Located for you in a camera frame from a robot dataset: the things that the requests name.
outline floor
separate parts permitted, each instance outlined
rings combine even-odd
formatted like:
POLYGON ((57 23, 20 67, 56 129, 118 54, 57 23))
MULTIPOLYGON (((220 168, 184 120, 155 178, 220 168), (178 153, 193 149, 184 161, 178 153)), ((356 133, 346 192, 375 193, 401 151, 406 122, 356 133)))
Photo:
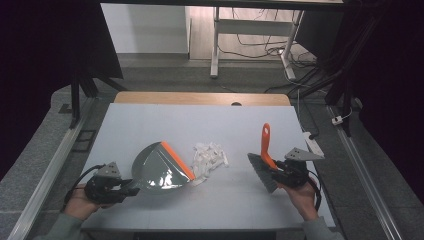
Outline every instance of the floor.
MULTIPOLYGON (((242 51, 244 49, 238 47, 234 45, 234 50, 231 51, 242 51)), ((262 50, 247 52, 246 54, 258 54, 262 50)), ((195 57, 194 52, 196 51, 193 50, 190 60, 180 56, 119 54, 124 80, 117 81, 132 91, 287 94, 296 86, 285 79, 281 62, 273 60, 274 58, 265 61, 258 59, 230 61, 227 59, 220 63, 219 78, 212 80, 209 78, 210 60, 207 60, 210 59, 210 57, 208 58, 210 52, 203 53, 203 57, 200 51, 196 53, 198 55, 195 57)), ((309 68, 295 68, 295 73, 298 76, 303 76, 309 70, 309 68)), ((319 76, 315 76, 312 81, 319 81, 319 79, 319 76)), ((116 90, 101 81, 96 80, 96 84, 100 93, 95 99, 95 106, 90 113, 88 122, 83 126, 82 130, 87 132, 98 131, 107 107, 110 102, 113 102, 117 93, 116 90)), ((324 181, 324 191, 330 200, 330 207, 337 223, 334 230, 343 232, 346 239, 349 240, 389 239, 380 225, 352 161, 339 138, 338 128, 331 124, 328 106, 323 101, 326 90, 316 92, 303 101, 298 101, 296 91, 294 91, 291 103, 299 112, 299 121, 305 130, 319 134, 316 140, 324 151, 327 160, 317 163, 316 168, 324 181)), ((66 104, 69 103, 69 87, 57 91, 52 96, 51 109, 43 123, 15 165, 0 182, 0 202, 2 203, 0 205, 0 239, 7 239, 9 236, 68 130, 71 120, 70 114, 69 111, 63 111, 63 108, 66 109, 66 104)), ((338 106, 333 106, 331 109, 335 112, 339 111, 338 106)), ((424 229, 422 228, 424 207, 384 151, 363 128, 358 118, 360 111, 360 107, 356 105, 353 107, 350 124, 352 139, 361 153, 380 195, 399 227, 403 239, 424 239, 424 229)), ((88 157, 89 148, 90 145, 86 145, 85 142, 77 142, 73 145, 74 150, 69 154, 59 173, 59 177, 29 232, 28 239, 46 233, 55 221, 63 196, 67 188, 80 175, 88 157)), ((95 232, 92 234, 96 239, 133 238, 133 234, 128 232, 95 232)), ((277 240, 300 240, 304 237, 302 231, 296 229, 282 230, 276 234, 277 240)))

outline person's hand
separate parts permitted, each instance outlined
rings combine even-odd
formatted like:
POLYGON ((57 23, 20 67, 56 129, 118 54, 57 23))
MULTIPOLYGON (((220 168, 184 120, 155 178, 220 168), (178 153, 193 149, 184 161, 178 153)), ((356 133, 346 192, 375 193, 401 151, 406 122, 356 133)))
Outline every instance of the person's hand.
POLYGON ((315 210, 314 199, 315 190, 310 183, 306 183, 302 187, 289 188, 284 184, 277 182, 278 188, 283 188, 290 196, 290 200, 299 214, 305 221, 314 220, 318 218, 318 213, 315 210))
POLYGON ((90 201, 85 195, 84 186, 85 184, 80 184, 75 188, 71 198, 66 204, 65 210, 63 211, 63 213, 83 221, 99 208, 112 206, 110 204, 96 204, 90 201))

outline dustpan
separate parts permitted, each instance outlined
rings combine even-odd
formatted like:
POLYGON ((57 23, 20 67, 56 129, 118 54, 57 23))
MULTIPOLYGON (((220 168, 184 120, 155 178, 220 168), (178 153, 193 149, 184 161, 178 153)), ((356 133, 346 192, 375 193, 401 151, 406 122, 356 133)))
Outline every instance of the dustpan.
POLYGON ((135 158, 131 171, 137 186, 148 194, 173 192, 195 178, 165 141, 143 149, 135 158))

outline white wall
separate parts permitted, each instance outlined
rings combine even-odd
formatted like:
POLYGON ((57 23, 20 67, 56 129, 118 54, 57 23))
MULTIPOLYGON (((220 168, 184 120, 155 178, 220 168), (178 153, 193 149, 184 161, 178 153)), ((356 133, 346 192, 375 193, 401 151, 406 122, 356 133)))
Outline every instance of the white wall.
POLYGON ((117 53, 189 52, 185 6, 102 4, 102 9, 117 53))

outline black metal bar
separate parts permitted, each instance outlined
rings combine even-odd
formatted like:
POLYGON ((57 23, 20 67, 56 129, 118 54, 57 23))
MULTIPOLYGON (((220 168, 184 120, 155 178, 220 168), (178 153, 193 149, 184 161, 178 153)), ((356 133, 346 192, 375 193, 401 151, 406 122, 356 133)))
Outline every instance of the black metal bar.
POLYGON ((346 77, 346 73, 342 71, 340 72, 340 75, 332 79, 333 86, 331 86, 327 95, 325 95, 324 99, 327 105, 336 105, 341 96, 343 95, 343 92, 345 91, 344 78, 346 77))
POLYGON ((342 117, 343 117, 342 128, 348 137, 351 137, 350 129, 349 129, 350 114, 352 113, 351 112, 352 111, 352 105, 351 105, 352 88, 350 84, 351 82, 352 81, 349 78, 346 79, 345 91, 343 94, 343 110, 342 110, 342 117))
POLYGON ((91 77, 82 77, 80 80, 81 89, 87 97, 97 97, 99 90, 91 77))
POLYGON ((128 89, 119 83, 115 82, 114 80, 110 79, 109 77, 105 76, 101 72, 96 71, 93 68, 88 69, 89 75, 95 76, 100 81, 106 83, 107 85, 111 86, 112 88, 118 90, 118 91, 128 91, 128 89))
POLYGON ((101 3, 120 4, 150 4, 150 5, 174 5, 174 6, 206 6, 206 7, 237 7, 237 8, 266 8, 285 10, 310 10, 310 11, 367 11, 382 6, 386 0, 375 1, 344 1, 334 2, 304 2, 287 0, 103 0, 101 3))
POLYGON ((80 120, 80 102, 79 102, 79 81, 78 75, 74 73, 71 83, 71 96, 72 96, 72 121, 69 126, 70 129, 74 129, 80 120))

